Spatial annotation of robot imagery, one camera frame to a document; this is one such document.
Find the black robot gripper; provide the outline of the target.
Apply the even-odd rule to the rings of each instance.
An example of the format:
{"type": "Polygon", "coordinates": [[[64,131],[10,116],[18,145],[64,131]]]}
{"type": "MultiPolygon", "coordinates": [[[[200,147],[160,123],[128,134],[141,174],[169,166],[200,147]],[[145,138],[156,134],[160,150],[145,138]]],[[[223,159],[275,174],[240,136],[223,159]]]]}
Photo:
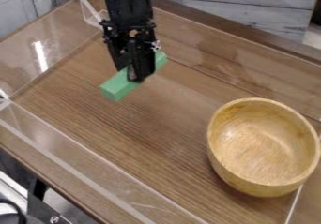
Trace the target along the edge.
{"type": "Polygon", "coordinates": [[[141,82],[155,71],[155,38],[151,0],[104,0],[108,16],[100,22],[103,39],[117,71],[128,66],[128,80],[141,82]]]}

